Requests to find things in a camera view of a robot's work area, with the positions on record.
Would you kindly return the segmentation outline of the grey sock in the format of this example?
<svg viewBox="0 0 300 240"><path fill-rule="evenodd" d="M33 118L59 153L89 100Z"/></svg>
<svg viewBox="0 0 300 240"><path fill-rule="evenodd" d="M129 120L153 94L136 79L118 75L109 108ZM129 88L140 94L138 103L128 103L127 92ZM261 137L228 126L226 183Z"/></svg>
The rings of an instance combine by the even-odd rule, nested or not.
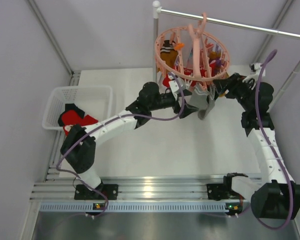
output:
<svg viewBox="0 0 300 240"><path fill-rule="evenodd" d="M212 97L207 97L207 100L206 100L206 102L207 102L207 106L204 108L204 109L200 109L199 111L198 111L198 118L200 119L200 120L204 120L206 117L207 117L207 115L208 115L208 113L214 108L214 106L215 106L215 100L214 100L214 98L212 98Z"/></svg>
<svg viewBox="0 0 300 240"><path fill-rule="evenodd" d="M207 106L206 100L209 96L210 93L207 89L203 88L203 86L200 84L196 84L194 90L192 91L189 105L195 106L199 110L204 109Z"/></svg>

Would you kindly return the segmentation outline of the pink round clip hanger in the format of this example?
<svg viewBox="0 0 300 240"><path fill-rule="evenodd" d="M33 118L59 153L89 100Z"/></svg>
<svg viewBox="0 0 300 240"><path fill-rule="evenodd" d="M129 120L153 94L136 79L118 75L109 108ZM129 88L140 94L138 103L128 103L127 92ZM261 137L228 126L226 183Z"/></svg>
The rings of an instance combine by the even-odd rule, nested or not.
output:
<svg viewBox="0 0 300 240"><path fill-rule="evenodd" d="M225 45L212 34L206 32L207 20L199 20L196 26L178 26L170 28L156 37L154 42L154 60L159 85L168 72L182 78L188 88L192 90L198 83L208 89L213 80L226 79L230 66L230 55ZM160 57L160 48L164 40L174 41L174 50L178 52L173 68L166 65ZM209 66L208 52L219 45L224 55L224 66L218 74L212 76Z"/></svg>

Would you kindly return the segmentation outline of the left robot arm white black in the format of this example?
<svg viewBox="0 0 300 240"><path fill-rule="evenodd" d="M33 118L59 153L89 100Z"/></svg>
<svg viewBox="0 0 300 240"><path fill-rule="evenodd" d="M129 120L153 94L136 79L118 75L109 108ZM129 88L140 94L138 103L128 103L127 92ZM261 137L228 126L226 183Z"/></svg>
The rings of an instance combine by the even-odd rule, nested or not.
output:
<svg viewBox="0 0 300 240"><path fill-rule="evenodd" d="M135 130L153 119L152 112L172 108L177 118L183 119L198 111L189 105L185 98L191 96L182 81L171 81L169 92L160 93L155 82L147 82L139 92L138 98L119 114L91 125L71 127L60 152L63 159L72 167L72 174L83 181L85 192L91 198L99 198L103 192L103 182L95 170L96 148L104 142Z"/></svg>

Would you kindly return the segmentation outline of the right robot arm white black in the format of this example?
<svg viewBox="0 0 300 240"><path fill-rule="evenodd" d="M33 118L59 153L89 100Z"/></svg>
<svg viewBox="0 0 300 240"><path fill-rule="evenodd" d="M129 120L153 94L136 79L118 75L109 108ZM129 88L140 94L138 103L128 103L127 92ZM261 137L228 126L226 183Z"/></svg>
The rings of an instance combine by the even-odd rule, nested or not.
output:
<svg viewBox="0 0 300 240"><path fill-rule="evenodd" d="M300 209L300 184L295 183L285 167L276 144L273 121L268 113L273 87L255 79L244 80L238 73L214 81L216 96L225 94L243 107L241 125L250 141L261 171L262 184L257 185L245 173L224 176L223 193L228 198L240 195L250 203L258 219L291 219Z"/></svg>

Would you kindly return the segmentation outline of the mustard hanging sock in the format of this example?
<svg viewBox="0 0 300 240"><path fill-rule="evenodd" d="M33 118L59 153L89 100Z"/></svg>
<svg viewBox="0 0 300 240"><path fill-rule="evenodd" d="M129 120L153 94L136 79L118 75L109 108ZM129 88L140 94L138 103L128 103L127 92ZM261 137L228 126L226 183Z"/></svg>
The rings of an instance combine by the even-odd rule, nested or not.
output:
<svg viewBox="0 0 300 240"><path fill-rule="evenodd" d="M166 65L173 68L175 64L175 60L178 56L178 52L174 50L174 44L175 42L172 41L170 43L169 40L164 40L162 47L160 48L160 57L163 61L165 61Z"/></svg>

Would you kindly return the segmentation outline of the white plastic basket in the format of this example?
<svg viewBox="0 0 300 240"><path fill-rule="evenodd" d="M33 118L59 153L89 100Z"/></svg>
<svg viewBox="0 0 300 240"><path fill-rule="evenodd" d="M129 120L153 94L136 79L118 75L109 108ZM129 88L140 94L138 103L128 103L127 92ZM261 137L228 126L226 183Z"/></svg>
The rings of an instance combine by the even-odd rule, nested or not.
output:
<svg viewBox="0 0 300 240"><path fill-rule="evenodd" d="M67 104L75 104L86 114L103 121L112 116L113 89L108 85L64 86L55 88L47 101L42 119L46 130L61 131L60 115Z"/></svg>

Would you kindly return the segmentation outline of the silver clothes rack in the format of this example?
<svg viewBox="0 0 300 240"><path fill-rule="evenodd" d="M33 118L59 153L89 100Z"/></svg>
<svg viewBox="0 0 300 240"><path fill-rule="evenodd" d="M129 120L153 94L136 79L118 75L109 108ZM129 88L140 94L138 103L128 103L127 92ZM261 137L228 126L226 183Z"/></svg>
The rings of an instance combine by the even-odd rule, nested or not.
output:
<svg viewBox="0 0 300 240"><path fill-rule="evenodd" d="M263 47L268 45L273 35L300 40L300 34L289 33L278 29L280 22L283 20L291 4L291 1L285 4L273 28L265 28L209 18L205 13L202 13L201 16L197 16L167 10L161 7L159 1L153 1L153 80L155 82L164 80L168 78L169 73L174 73L188 84L189 90L213 96L215 90L211 88L211 85L215 80L224 79L227 76L231 60L229 51L225 45L215 36L205 31L206 24L210 22L222 26L234 27L236 29L266 33L268 37L265 39ZM188 26L178 26L158 33L159 16L161 14L197 20L198 23L196 27L189 24ZM182 32L187 32L191 39L191 52L189 55L191 64L189 67L186 67L183 62L184 43L181 41Z"/></svg>

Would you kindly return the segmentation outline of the red santa sock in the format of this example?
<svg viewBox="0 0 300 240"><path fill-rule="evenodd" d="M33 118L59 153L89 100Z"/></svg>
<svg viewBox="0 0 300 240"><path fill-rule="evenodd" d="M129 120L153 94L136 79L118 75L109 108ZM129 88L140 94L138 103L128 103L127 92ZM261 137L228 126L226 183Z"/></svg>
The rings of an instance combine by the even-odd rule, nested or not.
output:
<svg viewBox="0 0 300 240"><path fill-rule="evenodd" d="M91 117L90 115L85 115L84 117L81 117L76 111L69 110L64 113L62 113L59 116L58 124L60 127L62 127L64 133L66 136L68 136L71 128L74 125L80 125L80 126L87 126L98 123L98 120Z"/></svg>

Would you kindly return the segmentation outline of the black sock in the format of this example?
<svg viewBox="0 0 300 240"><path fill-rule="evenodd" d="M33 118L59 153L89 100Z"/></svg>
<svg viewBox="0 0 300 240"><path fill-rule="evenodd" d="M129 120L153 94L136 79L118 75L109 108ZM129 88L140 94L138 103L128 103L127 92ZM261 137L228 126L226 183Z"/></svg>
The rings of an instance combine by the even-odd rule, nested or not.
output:
<svg viewBox="0 0 300 240"><path fill-rule="evenodd" d="M73 103L65 104L65 112L68 112L68 111L75 111L81 118L85 117L85 111L83 111L82 109L80 109Z"/></svg>

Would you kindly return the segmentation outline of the right black mount plate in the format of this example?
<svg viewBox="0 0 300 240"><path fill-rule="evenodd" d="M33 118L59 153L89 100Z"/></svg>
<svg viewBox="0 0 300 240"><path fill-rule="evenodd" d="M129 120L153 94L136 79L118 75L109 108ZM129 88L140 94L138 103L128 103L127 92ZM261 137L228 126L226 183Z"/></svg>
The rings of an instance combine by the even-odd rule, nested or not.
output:
<svg viewBox="0 0 300 240"><path fill-rule="evenodd" d="M224 184L210 183L206 185L206 188L209 200L220 201L229 199L229 191Z"/></svg>

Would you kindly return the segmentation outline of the black mount plate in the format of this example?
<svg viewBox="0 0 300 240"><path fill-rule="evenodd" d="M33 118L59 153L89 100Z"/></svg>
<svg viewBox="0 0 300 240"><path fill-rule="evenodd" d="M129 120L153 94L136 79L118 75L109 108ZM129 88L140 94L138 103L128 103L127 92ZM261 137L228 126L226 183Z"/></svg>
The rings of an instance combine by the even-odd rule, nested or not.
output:
<svg viewBox="0 0 300 240"><path fill-rule="evenodd" d="M229 191L224 184L210 183L206 185L206 188L209 200L220 201L229 199Z"/></svg>
<svg viewBox="0 0 300 240"><path fill-rule="evenodd" d="M103 184L97 190L107 197L108 200L117 200L118 185L117 184ZM78 184L75 188L75 200L103 200L104 197L86 186Z"/></svg>

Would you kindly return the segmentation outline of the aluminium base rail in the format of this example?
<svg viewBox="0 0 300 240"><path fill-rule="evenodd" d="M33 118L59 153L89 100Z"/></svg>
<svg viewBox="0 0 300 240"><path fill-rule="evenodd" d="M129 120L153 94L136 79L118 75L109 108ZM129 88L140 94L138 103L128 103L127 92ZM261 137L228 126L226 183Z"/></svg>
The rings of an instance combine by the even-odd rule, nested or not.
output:
<svg viewBox="0 0 300 240"><path fill-rule="evenodd" d="M259 174L247 174L257 185ZM225 175L200 177L132 177L104 178L103 184L118 185L117 200L75 200L75 188L84 185L80 179L49 176L36 183L30 195L42 212L74 212L90 215L100 213L225 213L237 216L251 209L250 203L237 193L229 192L229 199L209 200L207 184L223 184Z"/></svg>

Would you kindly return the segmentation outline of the left black mount plate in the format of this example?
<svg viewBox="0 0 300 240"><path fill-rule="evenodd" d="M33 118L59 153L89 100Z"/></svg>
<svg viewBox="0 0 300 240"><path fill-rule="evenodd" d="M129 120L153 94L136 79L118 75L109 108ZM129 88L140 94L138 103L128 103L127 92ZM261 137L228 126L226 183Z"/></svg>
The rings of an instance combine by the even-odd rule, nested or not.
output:
<svg viewBox="0 0 300 240"><path fill-rule="evenodd" d="M117 184L103 184L97 190L107 197L108 200L117 200L118 185ZM78 184L75 188L75 200L103 200L104 197L86 186Z"/></svg>

